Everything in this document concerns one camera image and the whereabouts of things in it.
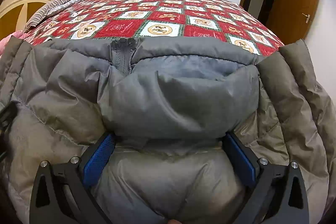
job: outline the folded fabric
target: folded fabric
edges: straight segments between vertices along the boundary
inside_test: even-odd
[[[27,33],[23,33],[23,30],[20,31],[16,31],[14,33],[11,33],[9,36],[3,38],[0,41],[0,55],[3,53],[3,50],[5,49],[6,44],[8,43],[8,41],[10,40],[11,37],[16,37],[16,38],[20,38],[20,39],[26,39],[26,37],[28,36]]]
[[[57,6],[63,5],[70,0],[52,0],[45,5],[43,5],[40,9],[38,9],[34,15],[28,20],[24,32],[29,31],[32,28],[35,28],[38,24],[40,24],[43,20],[46,19],[49,11]]]
[[[55,16],[57,14],[59,14],[60,12],[62,12],[63,10],[65,10],[66,8],[72,6],[73,4],[79,2],[81,0],[70,0],[67,3],[64,3],[62,5],[56,6],[55,8],[51,9],[47,16],[45,17],[46,19],[52,16]]]

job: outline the gray down jacket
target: gray down jacket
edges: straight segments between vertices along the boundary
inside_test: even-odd
[[[114,224],[227,223],[244,187],[217,138],[234,131],[257,157],[299,163],[310,223],[335,206],[336,119],[303,41],[260,58],[206,37],[11,38],[0,107],[16,102],[2,179],[23,223],[42,160],[120,136],[92,193]]]

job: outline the blue gripper pad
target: blue gripper pad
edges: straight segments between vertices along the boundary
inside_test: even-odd
[[[244,151],[229,133],[223,137],[222,143],[223,150],[226,152],[235,173],[243,185],[250,188],[254,187],[256,184],[256,171]]]
[[[115,140],[112,134],[108,134],[83,169],[83,185],[86,189],[97,184],[114,148]]]

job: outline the wooden door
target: wooden door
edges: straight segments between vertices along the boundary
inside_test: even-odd
[[[318,2],[319,0],[274,0],[266,26],[284,44],[305,38]]]

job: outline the pink fabric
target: pink fabric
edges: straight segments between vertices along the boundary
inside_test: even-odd
[[[28,34],[27,33],[23,33],[23,30],[20,30],[20,31],[11,33],[9,36],[3,38],[0,41],[0,55],[3,53],[3,50],[5,49],[6,44],[8,43],[9,39],[12,36],[16,37],[16,38],[20,38],[20,39],[25,39],[28,36]]]

